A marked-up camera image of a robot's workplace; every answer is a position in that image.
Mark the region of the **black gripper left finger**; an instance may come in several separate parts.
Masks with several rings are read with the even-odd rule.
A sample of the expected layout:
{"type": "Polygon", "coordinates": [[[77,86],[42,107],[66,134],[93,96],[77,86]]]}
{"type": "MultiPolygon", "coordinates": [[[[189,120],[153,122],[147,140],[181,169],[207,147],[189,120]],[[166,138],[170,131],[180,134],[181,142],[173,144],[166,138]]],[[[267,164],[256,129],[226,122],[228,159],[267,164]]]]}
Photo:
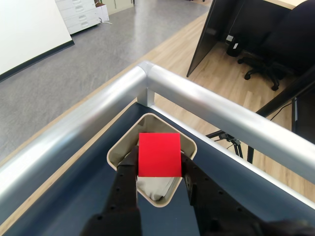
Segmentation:
{"type": "Polygon", "coordinates": [[[82,236],[141,236],[141,215],[137,206],[138,146],[117,166],[117,173],[102,212],[93,215],[82,236]]]}

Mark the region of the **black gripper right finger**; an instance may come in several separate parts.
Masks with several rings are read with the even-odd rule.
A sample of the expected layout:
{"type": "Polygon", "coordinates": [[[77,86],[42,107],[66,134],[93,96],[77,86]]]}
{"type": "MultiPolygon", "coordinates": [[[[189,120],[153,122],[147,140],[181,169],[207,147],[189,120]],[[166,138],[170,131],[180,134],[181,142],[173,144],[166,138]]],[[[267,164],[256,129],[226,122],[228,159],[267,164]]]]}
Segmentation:
{"type": "Polygon", "coordinates": [[[181,154],[182,177],[201,236],[262,236],[262,221],[181,154]]]}

